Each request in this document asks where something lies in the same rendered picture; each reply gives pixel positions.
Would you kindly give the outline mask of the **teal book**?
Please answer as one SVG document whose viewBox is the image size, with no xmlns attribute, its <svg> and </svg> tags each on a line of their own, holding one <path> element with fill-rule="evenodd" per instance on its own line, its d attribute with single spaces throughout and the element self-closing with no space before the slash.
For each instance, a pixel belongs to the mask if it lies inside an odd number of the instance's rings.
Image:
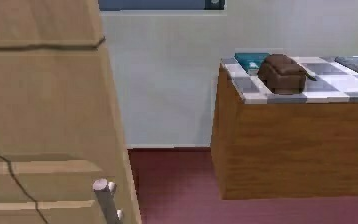
<svg viewBox="0 0 358 224">
<path fill-rule="evenodd" d="M 234 58 L 249 75 L 256 75 L 269 53 L 236 53 Z"/>
</svg>

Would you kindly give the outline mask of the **wooden cabinet with checkered top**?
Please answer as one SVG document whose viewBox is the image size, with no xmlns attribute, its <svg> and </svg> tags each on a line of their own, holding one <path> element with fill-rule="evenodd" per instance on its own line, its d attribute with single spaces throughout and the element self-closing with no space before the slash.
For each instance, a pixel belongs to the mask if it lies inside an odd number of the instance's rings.
<svg viewBox="0 0 358 224">
<path fill-rule="evenodd" d="M 358 196 L 358 73 L 300 57 L 303 93 L 277 95 L 220 63 L 211 155 L 225 200 Z"/>
</svg>

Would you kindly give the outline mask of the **light wooden door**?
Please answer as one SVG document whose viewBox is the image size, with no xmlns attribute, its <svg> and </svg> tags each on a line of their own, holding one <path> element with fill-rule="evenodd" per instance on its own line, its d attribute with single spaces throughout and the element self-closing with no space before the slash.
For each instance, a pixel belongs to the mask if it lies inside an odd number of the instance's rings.
<svg viewBox="0 0 358 224">
<path fill-rule="evenodd" d="M 0 0 L 0 224 L 142 224 L 98 0 Z"/>
</svg>

